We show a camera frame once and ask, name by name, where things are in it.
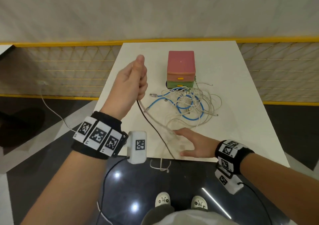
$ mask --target pink box lid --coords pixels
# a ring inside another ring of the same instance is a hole
[[[169,51],[167,74],[195,74],[194,51]]]

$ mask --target floor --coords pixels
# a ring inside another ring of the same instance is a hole
[[[94,108],[94,103],[89,101],[46,100],[46,102],[53,110],[66,118],[68,124],[72,123],[70,126],[73,129],[80,123],[75,120],[78,117],[75,114],[89,115]],[[58,126],[59,131],[54,133],[52,142],[49,141],[50,143],[44,148],[34,154],[28,152],[29,157],[25,156],[21,163],[14,165],[6,174],[0,175],[1,225],[21,223],[27,211],[71,151],[73,133],[68,129],[61,132],[62,121],[44,106],[41,99],[0,98],[0,110],[7,114],[30,107],[37,107],[45,113],[43,127],[38,132],[42,133],[38,136],[43,134],[50,136],[55,126]],[[318,178],[319,148],[315,145],[315,141],[318,140],[319,135],[317,123],[319,107],[265,106],[265,108],[287,153],[291,167]],[[108,168],[119,159],[110,158]],[[168,161],[164,160],[163,167],[167,165]],[[152,166],[158,167],[159,160],[154,159]],[[202,188],[205,188],[233,221],[242,225],[269,224],[260,201],[249,189],[245,187],[235,195],[229,194],[215,178],[214,171],[215,166],[205,162],[172,161],[167,173],[152,169],[150,159],[138,165],[131,165],[124,161],[107,178],[103,213],[114,222],[114,225],[138,225],[149,209],[154,206],[156,195],[161,191],[167,191],[176,211],[188,209],[192,197],[201,195],[208,202],[209,211],[216,211],[226,216],[203,192]],[[273,224],[291,224],[277,207],[259,191],[257,193],[265,203]],[[97,214],[96,210],[90,224],[96,223]],[[100,217],[98,224],[108,223]]]

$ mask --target black wristband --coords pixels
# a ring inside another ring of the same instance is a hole
[[[222,167],[235,175],[241,175],[240,164],[251,153],[254,151],[238,142],[224,140],[217,145],[215,157],[218,158],[218,163]]]
[[[122,133],[121,132],[122,122],[120,120],[118,120],[110,115],[107,115],[105,113],[97,112],[97,111],[93,112],[91,117],[95,118],[97,121],[101,121],[102,123],[108,125],[109,127],[114,129],[115,131]],[[71,148],[74,151],[77,151],[81,154],[84,154],[84,155],[87,155],[87,156],[90,156],[93,158],[102,159],[102,160],[106,160],[109,158],[108,155],[101,153],[99,149],[95,150],[95,149],[93,149],[89,146],[86,146],[84,143],[79,142],[77,140],[74,140],[73,144],[71,145]]]

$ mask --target hand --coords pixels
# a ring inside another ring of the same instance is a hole
[[[215,157],[215,150],[220,141],[196,133],[189,128],[174,130],[177,135],[184,136],[194,144],[194,150],[181,151],[181,156],[191,156],[195,158]]]
[[[136,60],[118,72],[101,112],[121,120],[129,112],[134,102],[145,96],[147,69],[144,60],[144,56],[139,55]]]

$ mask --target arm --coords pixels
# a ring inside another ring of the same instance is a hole
[[[215,156],[218,140],[186,128],[175,133],[186,137],[195,147],[194,150],[182,151],[181,156]],[[258,154],[247,155],[241,162],[240,171],[294,222],[299,225],[319,224],[319,181]]]
[[[145,95],[146,72],[139,55],[118,73],[101,112],[118,120],[125,117]],[[105,170],[106,160],[72,151],[21,225],[85,224],[96,206]]]

